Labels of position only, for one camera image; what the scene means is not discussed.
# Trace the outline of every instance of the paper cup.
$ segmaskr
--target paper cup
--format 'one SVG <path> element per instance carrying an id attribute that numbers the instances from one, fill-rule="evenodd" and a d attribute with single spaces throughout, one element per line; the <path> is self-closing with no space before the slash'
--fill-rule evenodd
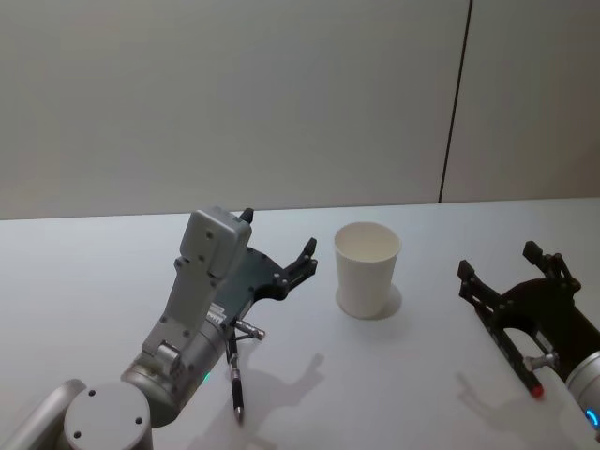
<path id="1" fill-rule="evenodd" d="M 359 319 L 377 315 L 389 299 L 402 242 L 379 223 L 354 222 L 337 232 L 335 243 L 337 303 Z"/>

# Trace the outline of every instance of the white wall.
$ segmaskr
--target white wall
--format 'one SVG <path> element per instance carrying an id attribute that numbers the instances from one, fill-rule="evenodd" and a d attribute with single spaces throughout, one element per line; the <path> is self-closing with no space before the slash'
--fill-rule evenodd
<path id="1" fill-rule="evenodd" d="M 437 201 L 467 0 L 2 0 L 0 218 Z"/>
<path id="2" fill-rule="evenodd" d="M 475 0 L 445 202 L 600 196 L 600 2 Z"/>

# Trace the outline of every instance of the table surface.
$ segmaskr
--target table surface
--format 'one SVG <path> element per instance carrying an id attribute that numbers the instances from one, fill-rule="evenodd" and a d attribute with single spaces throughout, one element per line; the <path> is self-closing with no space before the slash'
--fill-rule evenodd
<path id="1" fill-rule="evenodd" d="M 164 309 L 188 215 L 0 222 L 0 438 L 70 378 L 118 380 Z M 336 302 L 333 238 L 372 220 L 403 240 L 399 310 L 358 321 Z M 281 264 L 310 236 L 316 277 L 247 319 L 267 330 L 240 343 L 246 422 L 234 420 L 223 358 L 155 448 L 575 449 L 593 431 L 554 373 L 532 399 L 458 297 L 466 258 L 505 291 L 539 273 L 527 240 L 560 251 L 583 289 L 578 307 L 600 324 L 600 199 L 377 206 L 257 212 L 251 245 Z M 519 347 L 533 344 L 518 336 Z"/>

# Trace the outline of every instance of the cup rim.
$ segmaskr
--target cup rim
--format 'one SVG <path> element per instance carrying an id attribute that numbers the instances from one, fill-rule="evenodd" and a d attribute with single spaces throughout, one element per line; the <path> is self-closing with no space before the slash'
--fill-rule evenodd
<path id="1" fill-rule="evenodd" d="M 377 259 L 377 260 L 363 260 L 363 259 L 353 258 L 353 257 L 349 256 L 348 254 L 344 253 L 339 248 L 338 238 L 339 238 L 340 234 L 343 231 L 345 231 L 346 229 L 350 228 L 351 226 L 355 226 L 355 225 L 375 226 L 375 227 L 379 228 L 380 230 L 385 230 L 387 233 L 390 233 L 392 236 L 394 236 L 394 239 L 396 241 L 394 252 L 392 252 L 389 256 L 386 256 L 384 258 L 380 258 L 380 259 Z M 400 239 L 400 237 L 394 232 L 394 230 L 390 229 L 389 227 L 386 227 L 385 225 L 382 225 L 381 223 L 359 220 L 357 222 L 347 223 L 346 225 L 344 225 L 343 227 L 341 227 L 339 230 L 337 230 L 336 236 L 334 237 L 334 245 L 335 245 L 335 248 L 336 248 L 336 252 L 339 253 L 344 258 L 346 258 L 347 260 L 354 261 L 354 262 L 357 262 L 357 263 L 364 263 L 364 264 L 382 263 L 384 261 L 392 260 L 392 259 L 394 259 L 394 258 L 396 258 L 398 256 L 399 252 L 402 250 L 402 239 Z"/>

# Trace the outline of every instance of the label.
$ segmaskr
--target label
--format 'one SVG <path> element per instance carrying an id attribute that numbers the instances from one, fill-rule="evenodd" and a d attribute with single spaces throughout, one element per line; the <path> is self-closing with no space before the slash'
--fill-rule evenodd
<path id="1" fill-rule="evenodd" d="M 210 308 L 206 313 L 206 318 L 216 325 L 221 325 L 223 322 L 225 322 L 225 319 L 227 319 L 227 316 L 224 314 L 224 312 L 224 307 L 221 307 L 215 303 L 211 303 Z"/>

